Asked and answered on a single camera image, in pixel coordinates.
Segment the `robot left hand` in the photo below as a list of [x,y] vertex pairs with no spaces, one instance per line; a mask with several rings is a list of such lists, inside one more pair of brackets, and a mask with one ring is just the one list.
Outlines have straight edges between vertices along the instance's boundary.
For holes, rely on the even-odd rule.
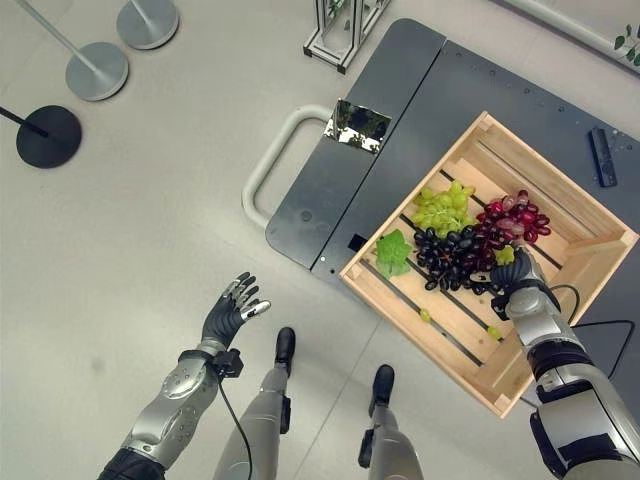
[[270,301],[256,297],[258,291],[256,277],[250,272],[232,280],[206,316],[201,342],[227,349],[245,323],[271,308]]

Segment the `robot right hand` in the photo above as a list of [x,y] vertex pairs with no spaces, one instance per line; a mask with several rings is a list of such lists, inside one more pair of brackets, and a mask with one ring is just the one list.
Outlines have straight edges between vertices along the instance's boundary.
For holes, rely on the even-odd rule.
[[526,249],[514,251],[514,260],[506,265],[496,265],[490,271],[470,275],[471,289],[476,294],[489,292],[501,295],[507,287],[523,280],[531,272],[531,259]]

